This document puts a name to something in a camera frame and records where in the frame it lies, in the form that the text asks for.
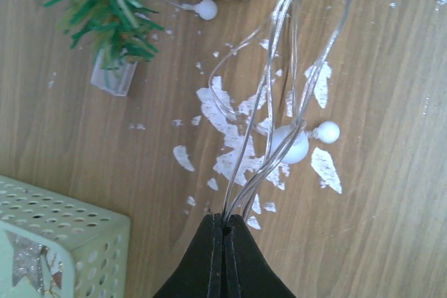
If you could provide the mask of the pale green perforated basket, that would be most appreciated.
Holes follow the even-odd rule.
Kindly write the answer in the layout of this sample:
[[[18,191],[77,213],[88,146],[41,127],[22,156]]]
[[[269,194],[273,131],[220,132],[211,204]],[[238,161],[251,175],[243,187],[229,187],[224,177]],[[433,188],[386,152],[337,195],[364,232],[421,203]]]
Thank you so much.
[[[45,289],[60,297],[124,297],[131,222],[127,216],[8,177],[1,178],[1,296],[40,297],[11,285],[6,231],[44,245]]]

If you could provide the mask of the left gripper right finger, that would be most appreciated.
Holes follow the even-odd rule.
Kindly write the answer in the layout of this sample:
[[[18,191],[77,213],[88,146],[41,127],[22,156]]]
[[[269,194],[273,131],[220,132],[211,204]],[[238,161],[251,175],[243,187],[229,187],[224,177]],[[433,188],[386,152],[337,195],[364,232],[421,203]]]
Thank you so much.
[[[223,229],[224,297],[294,297],[270,268],[244,219],[232,215]]]

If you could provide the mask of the white ball string lights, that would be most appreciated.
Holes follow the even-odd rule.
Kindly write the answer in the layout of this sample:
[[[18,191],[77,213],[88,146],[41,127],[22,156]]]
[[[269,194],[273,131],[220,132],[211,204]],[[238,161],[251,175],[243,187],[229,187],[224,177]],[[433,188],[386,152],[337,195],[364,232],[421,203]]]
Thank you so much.
[[[176,8],[190,11],[202,20],[213,20],[218,14],[218,1],[176,3]],[[260,43],[265,57],[259,61],[259,86],[249,99],[234,107],[221,87],[219,68],[208,76],[208,84],[199,91],[203,114],[225,135],[228,152],[217,158],[215,170],[241,191],[234,200],[226,200],[224,211],[248,211],[256,199],[258,185],[277,176],[288,167],[310,158],[322,187],[341,193],[342,185],[329,152],[309,146],[310,140],[331,144],[340,136],[339,126],[324,121],[308,129],[305,118],[309,105],[316,101],[321,108],[328,104],[328,79],[332,74],[329,54],[352,12],[353,0],[344,1],[340,23],[324,50],[307,70],[299,69],[299,19],[302,0],[277,0],[265,21],[240,44],[229,49],[236,57],[241,49]]]

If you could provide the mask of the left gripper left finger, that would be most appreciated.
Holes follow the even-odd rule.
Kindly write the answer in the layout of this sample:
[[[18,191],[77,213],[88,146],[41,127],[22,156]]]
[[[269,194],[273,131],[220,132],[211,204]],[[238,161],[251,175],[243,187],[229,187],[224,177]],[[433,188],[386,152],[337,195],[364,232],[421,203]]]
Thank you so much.
[[[205,215],[178,267],[154,296],[220,297],[222,243],[221,215]]]

